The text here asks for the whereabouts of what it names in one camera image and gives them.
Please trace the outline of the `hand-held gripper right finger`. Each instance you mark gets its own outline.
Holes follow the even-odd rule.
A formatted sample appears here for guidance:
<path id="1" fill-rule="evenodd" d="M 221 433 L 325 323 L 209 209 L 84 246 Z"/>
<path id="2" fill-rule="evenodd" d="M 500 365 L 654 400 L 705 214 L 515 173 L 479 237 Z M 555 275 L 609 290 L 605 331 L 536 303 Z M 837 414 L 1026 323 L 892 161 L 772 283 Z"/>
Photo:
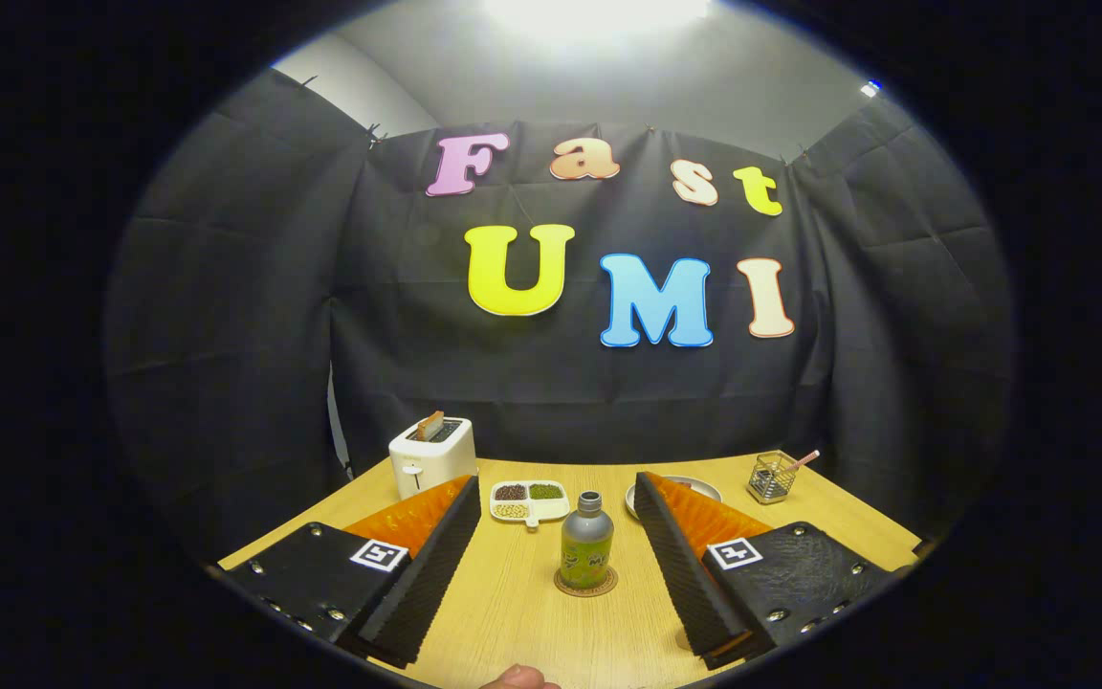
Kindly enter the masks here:
<path id="1" fill-rule="evenodd" d="M 882 568 L 812 523 L 771 528 L 651 472 L 637 475 L 633 502 L 709 670 L 827 631 L 910 570 Z"/>

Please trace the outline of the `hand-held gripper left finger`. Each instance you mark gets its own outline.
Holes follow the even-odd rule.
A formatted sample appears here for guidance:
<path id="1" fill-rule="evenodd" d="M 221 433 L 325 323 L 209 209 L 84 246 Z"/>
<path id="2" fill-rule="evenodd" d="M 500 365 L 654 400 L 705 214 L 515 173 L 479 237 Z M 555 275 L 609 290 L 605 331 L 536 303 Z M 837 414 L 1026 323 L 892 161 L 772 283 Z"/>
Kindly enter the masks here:
<path id="1" fill-rule="evenodd" d="M 460 476 L 346 528 L 303 524 L 226 575 L 304 633 L 404 668 L 478 520 L 478 480 Z"/>

